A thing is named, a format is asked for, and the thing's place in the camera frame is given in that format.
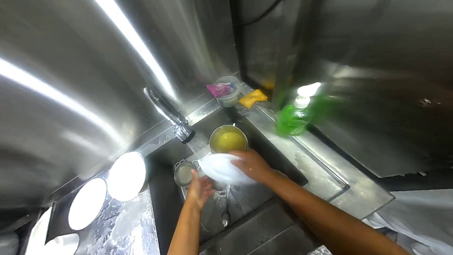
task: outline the yellow sponge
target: yellow sponge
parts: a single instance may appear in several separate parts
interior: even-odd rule
[[[267,96],[264,95],[261,90],[255,89],[253,92],[245,95],[243,98],[239,99],[239,102],[247,107],[250,108],[256,101],[265,101],[267,100]]]

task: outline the white pump cap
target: white pump cap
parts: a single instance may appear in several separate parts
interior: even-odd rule
[[[309,97],[298,96],[296,97],[296,100],[294,100],[294,106],[299,109],[307,107],[309,103],[310,103]]]
[[[299,96],[301,96],[301,97],[311,97],[316,93],[319,86],[321,86],[320,82],[302,86],[297,90],[297,94],[299,94]]]

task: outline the running water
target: running water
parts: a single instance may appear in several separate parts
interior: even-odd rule
[[[187,143],[187,146],[192,150],[197,160],[202,159],[211,152],[209,141],[202,133],[196,133],[192,140]]]

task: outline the pink sponge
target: pink sponge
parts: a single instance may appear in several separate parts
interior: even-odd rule
[[[226,96],[230,94],[230,83],[218,83],[212,85],[206,85],[209,92],[215,97]]]

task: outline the small metal bowl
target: small metal bowl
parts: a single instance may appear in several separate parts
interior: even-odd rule
[[[174,165],[174,182],[181,187],[189,185],[192,181],[192,169],[196,169],[195,166],[185,159],[177,162]]]
[[[242,130],[240,130],[238,127],[236,127],[235,124],[233,124],[233,125],[223,125],[223,126],[218,127],[216,130],[214,130],[214,132],[212,132],[211,138],[209,138],[209,147],[210,147],[210,149],[213,152],[215,152],[215,153],[226,153],[226,152],[228,152],[228,151],[225,151],[222,148],[219,148],[219,146],[217,144],[217,141],[218,141],[219,137],[222,134],[225,134],[227,132],[237,133],[244,139],[244,141],[245,141],[244,147],[243,148],[237,148],[237,149],[246,150],[248,148],[249,141],[247,140],[247,136],[244,134],[244,132],[242,132]]]

